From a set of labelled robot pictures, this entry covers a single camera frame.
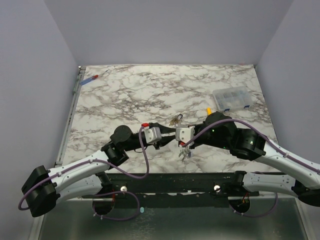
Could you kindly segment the left aluminium rail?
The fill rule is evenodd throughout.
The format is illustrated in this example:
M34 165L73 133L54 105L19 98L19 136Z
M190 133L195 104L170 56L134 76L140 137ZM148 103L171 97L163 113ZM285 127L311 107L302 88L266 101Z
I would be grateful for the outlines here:
M80 89L81 89L80 82L84 79L85 71L86 71L85 66L79 66L79 72L76 77L75 85L72 91L72 100L70 104L70 109L68 112L67 121L63 131L58 154L54 162L54 167L60 167L63 165L63 160L64 160L64 156L65 156L65 152L68 144L69 134L71 132L74 114L75 114L76 106L77 106L79 95L80 95Z

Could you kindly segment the large grey metal keyring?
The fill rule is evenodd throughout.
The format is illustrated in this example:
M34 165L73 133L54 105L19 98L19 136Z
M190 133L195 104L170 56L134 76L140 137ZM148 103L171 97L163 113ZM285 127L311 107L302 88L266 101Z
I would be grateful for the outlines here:
M188 147L183 147L178 155L178 158L184 162L186 159L189 159L193 156L192 151Z

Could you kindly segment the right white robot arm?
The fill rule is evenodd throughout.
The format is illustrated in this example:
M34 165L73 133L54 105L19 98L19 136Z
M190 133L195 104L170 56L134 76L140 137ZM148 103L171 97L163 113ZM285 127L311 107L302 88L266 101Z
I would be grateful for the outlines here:
M320 165L277 145L249 123L215 112L194 126L192 138L186 143L192 148L207 145L226 149L239 159L281 171L279 176L268 173L262 177L245 173L229 184L236 196L246 191L275 192L296 197L310 206L320 205Z

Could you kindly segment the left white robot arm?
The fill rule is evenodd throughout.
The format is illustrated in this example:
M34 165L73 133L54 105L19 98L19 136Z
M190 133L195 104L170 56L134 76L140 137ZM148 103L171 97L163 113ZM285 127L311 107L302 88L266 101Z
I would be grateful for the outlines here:
M40 217L50 212L58 203L77 197L112 198L118 194L107 175L110 169L134 179L144 179L120 169L128 160L128 151L141 149L146 152L148 146L159 149L175 139L175 128L159 123L143 123L138 133L129 126L118 126L110 136L110 142L90 156L64 166L46 169L36 167L21 188L23 197L18 204L20 211L29 210L32 217Z

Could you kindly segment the yellow handled screwdriver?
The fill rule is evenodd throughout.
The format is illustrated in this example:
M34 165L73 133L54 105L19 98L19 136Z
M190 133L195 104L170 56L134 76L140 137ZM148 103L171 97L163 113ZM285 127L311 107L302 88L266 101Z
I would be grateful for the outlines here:
M206 112L207 112L208 116L212 114L212 111L211 111L211 109L209 107L206 109Z

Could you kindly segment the clear plastic screw box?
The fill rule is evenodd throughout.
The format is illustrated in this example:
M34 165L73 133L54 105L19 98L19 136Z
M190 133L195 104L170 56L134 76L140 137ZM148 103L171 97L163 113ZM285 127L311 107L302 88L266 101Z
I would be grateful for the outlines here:
M245 86L214 90L212 95L220 112L248 109L253 105L251 95Z

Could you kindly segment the blue red screwdriver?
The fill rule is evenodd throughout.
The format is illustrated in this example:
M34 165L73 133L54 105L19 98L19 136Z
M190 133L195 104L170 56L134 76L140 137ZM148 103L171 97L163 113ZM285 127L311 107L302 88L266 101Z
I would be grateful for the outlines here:
M92 81L94 81L94 80L96 80L96 79L98 79L99 77L102 77L102 76L103 76L103 74L97 74L97 75L91 76L89 78L86 78L86 79L82 80L79 83L79 85L80 86L86 85L86 84L88 84L88 83L90 83L90 82L92 82Z

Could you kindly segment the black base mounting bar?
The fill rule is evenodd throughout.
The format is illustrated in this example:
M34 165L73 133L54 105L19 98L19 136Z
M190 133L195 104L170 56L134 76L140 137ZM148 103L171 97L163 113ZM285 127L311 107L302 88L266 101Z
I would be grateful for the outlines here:
M123 193L121 187L137 196L145 208L227 208L229 197L257 197L257 191L243 187L244 171L213 173L151 173L144 179L134 179L120 173L108 174L111 188L103 187L98 193L84 198L100 199L102 194L115 192L116 208L134 208L136 200Z

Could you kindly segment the yellow key tag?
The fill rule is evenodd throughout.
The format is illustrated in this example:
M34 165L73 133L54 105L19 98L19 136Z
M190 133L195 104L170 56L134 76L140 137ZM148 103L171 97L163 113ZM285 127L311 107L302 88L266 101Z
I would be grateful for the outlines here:
M179 122L180 122L180 120L178 118L172 118L169 125L176 126Z

